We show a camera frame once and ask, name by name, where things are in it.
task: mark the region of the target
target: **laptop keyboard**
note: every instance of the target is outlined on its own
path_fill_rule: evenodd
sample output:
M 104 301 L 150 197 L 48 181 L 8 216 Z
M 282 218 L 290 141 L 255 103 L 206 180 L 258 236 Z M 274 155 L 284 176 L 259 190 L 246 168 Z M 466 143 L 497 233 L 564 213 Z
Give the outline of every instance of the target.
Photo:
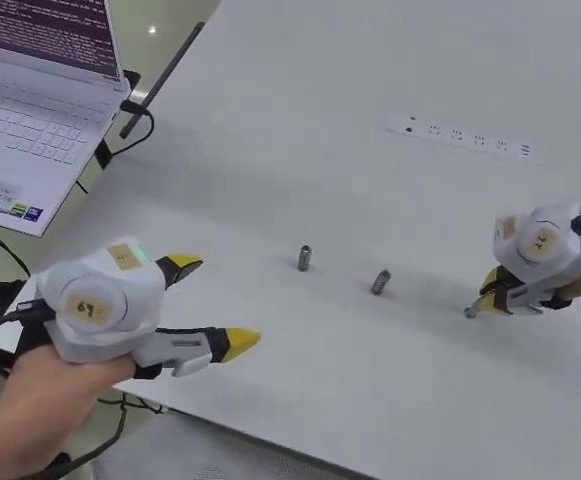
M 92 133 L 98 133 L 106 104 L 77 105 L 0 84 L 0 146 L 72 165 Z

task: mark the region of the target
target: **white table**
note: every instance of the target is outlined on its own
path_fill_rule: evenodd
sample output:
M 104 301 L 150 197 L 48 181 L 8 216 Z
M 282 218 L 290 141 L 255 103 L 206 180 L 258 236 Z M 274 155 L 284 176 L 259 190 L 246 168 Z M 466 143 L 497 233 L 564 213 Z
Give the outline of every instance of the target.
M 154 138 L 46 263 L 124 234 L 198 252 L 163 325 L 263 338 L 121 389 L 385 479 L 581 478 L 581 301 L 462 316 L 496 216 L 581 204 L 581 2 L 447 3 L 224 0 L 154 103 Z M 527 139 L 547 164 L 387 133 L 394 111 Z

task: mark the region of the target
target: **power strip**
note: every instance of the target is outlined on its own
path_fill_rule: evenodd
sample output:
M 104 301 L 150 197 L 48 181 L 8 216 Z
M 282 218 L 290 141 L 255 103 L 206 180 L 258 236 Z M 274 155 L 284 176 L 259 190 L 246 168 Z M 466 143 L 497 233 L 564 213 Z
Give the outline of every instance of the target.
M 509 142 L 502 138 L 469 133 L 461 128 L 444 127 L 411 115 L 393 114 L 388 131 L 535 165 L 544 163 L 526 143 Z

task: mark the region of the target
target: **laptop screen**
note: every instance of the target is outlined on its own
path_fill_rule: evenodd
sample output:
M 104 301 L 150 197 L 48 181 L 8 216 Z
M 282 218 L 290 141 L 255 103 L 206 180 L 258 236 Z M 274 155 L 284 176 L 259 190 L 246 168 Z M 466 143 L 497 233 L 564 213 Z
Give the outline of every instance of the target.
M 0 0 L 0 48 L 119 76 L 105 0 Z

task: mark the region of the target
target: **laptop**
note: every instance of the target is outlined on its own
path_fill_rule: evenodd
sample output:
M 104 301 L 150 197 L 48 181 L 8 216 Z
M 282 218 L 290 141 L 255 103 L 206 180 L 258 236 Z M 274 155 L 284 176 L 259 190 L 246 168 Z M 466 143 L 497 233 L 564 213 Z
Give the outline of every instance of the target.
M 0 226 L 43 235 L 129 95 L 107 0 L 0 0 Z

